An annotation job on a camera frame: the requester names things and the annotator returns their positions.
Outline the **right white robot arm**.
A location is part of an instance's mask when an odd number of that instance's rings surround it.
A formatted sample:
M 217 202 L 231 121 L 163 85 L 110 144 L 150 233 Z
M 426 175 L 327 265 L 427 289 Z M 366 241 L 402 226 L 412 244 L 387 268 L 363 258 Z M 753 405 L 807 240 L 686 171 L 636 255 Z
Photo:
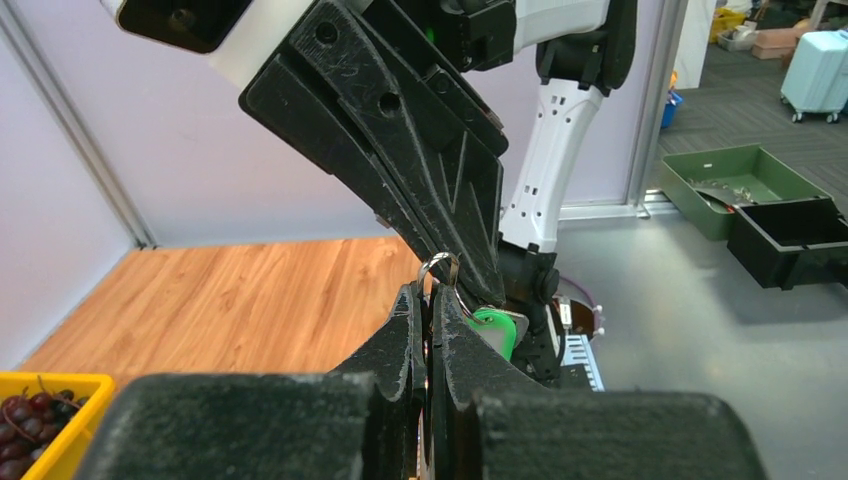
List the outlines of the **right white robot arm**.
M 528 321 L 512 363 L 552 383 L 566 331 L 559 211 L 602 101 L 630 71 L 634 1 L 315 1 L 242 91 L 242 110 L 335 176 L 422 260 L 460 262 L 458 295 Z M 508 141 L 465 81 L 535 49 L 540 86 L 515 191 Z

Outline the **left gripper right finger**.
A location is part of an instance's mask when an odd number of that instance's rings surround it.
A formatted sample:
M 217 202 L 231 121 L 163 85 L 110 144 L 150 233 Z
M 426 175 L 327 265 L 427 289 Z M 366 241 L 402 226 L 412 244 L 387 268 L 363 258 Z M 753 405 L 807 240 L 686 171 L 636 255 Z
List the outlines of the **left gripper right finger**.
M 433 479 L 763 479 L 752 436 L 701 393 L 548 389 L 467 323 L 454 290 L 429 305 Z

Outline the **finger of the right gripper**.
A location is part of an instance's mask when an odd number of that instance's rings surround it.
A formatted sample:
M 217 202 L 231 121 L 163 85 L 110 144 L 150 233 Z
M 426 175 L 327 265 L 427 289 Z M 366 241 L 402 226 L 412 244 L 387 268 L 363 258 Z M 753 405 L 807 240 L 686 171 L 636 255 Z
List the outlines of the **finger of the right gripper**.
M 461 259 L 473 304 L 501 304 L 502 129 L 402 3 L 318 1 L 288 37 L 288 139 L 423 259 Z
M 271 56 L 242 109 L 386 220 L 421 260 L 464 255 L 452 210 L 464 126 L 395 56 Z

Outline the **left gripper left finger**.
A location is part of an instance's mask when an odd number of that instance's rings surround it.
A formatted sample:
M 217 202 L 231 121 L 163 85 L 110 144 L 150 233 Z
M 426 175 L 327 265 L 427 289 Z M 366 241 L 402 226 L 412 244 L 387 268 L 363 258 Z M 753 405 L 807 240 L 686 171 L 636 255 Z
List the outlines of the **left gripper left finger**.
M 420 293 L 327 373 L 159 373 L 115 398 L 79 479 L 406 479 L 417 466 Z

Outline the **metal keyring with keys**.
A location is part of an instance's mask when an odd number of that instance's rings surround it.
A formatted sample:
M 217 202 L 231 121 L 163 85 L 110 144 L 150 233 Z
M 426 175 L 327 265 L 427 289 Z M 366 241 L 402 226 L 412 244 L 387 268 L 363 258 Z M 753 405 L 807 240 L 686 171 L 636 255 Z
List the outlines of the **metal keyring with keys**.
M 425 260 L 417 271 L 415 284 L 418 288 L 419 298 L 426 306 L 434 299 L 437 288 L 445 285 L 456 298 L 462 316 L 466 322 L 485 325 L 486 321 L 479 318 L 463 300 L 459 293 L 458 281 L 460 272 L 460 259 L 457 254 L 442 251 L 435 253 Z

